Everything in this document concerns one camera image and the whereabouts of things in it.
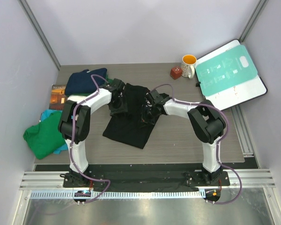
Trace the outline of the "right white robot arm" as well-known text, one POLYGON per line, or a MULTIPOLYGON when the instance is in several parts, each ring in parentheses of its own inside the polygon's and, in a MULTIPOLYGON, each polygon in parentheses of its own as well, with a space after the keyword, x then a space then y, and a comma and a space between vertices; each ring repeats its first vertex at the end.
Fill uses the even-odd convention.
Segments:
POLYGON ((161 115, 178 116, 190 121, 196 137, 202 142, 202 179, 207 185, 218 182, 222 173, 220 148, 227 125, 225 115, 209 100, 203 102, 180 101, 153 90, 145 97, 141 122, 154 125, 161 115))

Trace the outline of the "white board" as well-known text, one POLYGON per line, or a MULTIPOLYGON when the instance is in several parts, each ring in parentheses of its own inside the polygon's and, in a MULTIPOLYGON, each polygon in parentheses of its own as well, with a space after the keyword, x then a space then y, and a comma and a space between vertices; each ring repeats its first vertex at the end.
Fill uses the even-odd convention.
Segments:
MULTIPOLYGON (((232 40, 227 44, 199 58, 197 60, 196 65, 198 66, 199 64, 221 53, 224 53, 238 45, 240 45, 240 42, 237 39, 232 40)), ((210 100, 216 108, 220 110, 225 110, 238 104, 244 103, 246 101, 252 100, 254 98, 263 96, 266 93, 266 85, 264 84, 260 76, 256 76, 254 79, 233 86, 229 89, 223 90, 211 96, 205 96, 204 98, 210 100)))

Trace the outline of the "teal folding template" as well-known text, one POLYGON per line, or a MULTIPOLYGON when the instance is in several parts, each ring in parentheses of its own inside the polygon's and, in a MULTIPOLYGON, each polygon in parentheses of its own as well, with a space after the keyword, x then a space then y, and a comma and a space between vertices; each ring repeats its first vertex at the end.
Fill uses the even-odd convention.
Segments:
POLYGON ((196 66, 205 97, 254 79, 257 69, 244 45, 233 47, 196 66))

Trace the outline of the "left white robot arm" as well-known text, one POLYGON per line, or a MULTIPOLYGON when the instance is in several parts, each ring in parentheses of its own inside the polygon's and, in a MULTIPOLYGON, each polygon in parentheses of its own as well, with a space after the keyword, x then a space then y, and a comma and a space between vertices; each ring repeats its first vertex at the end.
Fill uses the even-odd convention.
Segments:
POLYGON ((90 132, 91 115, 104 105, 109 106, 112 114, 126 113, 125 85, 120 79, 113 79, 111 83, 97 86, 97 90, 86 97, 70 96, 65 102, 58 131, 69 150, 70 169, 60 175, 64 179, 63 187, 84 188, 90 184, 85 140, 90 132))

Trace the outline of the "black t shirt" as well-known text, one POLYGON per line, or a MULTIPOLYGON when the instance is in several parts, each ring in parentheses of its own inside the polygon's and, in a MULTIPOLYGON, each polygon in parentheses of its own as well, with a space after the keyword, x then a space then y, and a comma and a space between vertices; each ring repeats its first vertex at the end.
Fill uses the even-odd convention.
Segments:
POLYGON ((143 149, 154 129, 154 125, 141 121, 142 107, 146 103, 147 93, 149 93, 148 88, 127 83, 124 97, 128 112, 113 115, 103 132, 103 136, 143 149))

